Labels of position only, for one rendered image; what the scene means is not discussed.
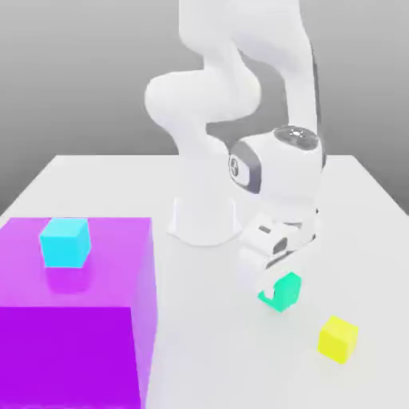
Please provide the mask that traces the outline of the large magenta box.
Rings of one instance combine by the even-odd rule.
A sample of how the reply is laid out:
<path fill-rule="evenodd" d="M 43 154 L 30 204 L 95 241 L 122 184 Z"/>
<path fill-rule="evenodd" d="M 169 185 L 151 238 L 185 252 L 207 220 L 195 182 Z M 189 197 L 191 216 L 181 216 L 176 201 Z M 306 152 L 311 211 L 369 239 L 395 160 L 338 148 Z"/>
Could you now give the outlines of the large magenta box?
<path fill-rule="evenodd" d="M 82 268 L 46 268 L 45 218 L 0 228 L 0 409 L 146 409 L 157 332 L 152 221 L 92 218 Z"/>

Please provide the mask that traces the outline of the small green cube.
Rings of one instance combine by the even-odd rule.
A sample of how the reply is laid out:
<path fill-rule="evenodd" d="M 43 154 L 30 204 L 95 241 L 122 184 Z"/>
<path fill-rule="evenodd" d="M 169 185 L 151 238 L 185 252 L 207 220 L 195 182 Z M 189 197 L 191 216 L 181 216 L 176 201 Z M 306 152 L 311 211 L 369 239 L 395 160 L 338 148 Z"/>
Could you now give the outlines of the small green cube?
<path fill-rule="evenodd" d="M 273 286 L 258 294 L 258 299 L 276 312 L 284 312 L 299 298 L 302 279 L 294 272 L 279 278 Z"/>

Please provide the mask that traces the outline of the small yellow cube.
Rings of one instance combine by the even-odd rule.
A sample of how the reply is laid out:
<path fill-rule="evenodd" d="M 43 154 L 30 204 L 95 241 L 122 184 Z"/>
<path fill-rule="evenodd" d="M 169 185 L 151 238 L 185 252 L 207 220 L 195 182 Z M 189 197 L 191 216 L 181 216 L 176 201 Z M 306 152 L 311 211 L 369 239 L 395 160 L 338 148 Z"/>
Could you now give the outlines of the small yellow cube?
<path fill-rule="evenodd" d="M 317 350 L 344 364 L 355 350 L 359 329 L 337 316 L 331 316 L 320 329 Z"/>

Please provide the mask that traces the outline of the small cyan cube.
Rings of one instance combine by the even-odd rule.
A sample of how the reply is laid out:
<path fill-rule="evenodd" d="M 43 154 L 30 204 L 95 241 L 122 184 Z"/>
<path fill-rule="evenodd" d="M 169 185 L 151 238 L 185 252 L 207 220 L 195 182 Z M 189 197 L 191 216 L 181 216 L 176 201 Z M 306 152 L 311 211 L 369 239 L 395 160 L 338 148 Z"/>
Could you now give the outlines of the small cyan cube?
<path fill-rule="evenodd" d="M 86 218 L 52 218 L 39 235 L 47 268 L 82 268 L 91 250 Z"/>

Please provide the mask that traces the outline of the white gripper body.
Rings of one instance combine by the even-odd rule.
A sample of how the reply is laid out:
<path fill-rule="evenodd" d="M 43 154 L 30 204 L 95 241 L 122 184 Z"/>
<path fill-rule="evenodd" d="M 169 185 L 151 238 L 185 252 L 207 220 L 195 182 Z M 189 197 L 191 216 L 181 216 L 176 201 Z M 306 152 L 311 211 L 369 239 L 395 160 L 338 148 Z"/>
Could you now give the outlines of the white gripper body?
<path fill-rule="evenodd" d="M 290 270 L 290 265 L 296 261 L 296 255 L 285 253 L 277 259 L 261 255 L 250 248 L 240 250 L 240 274 L 249 283 L 273 281 L 275 277 L 282 277 Z"/>

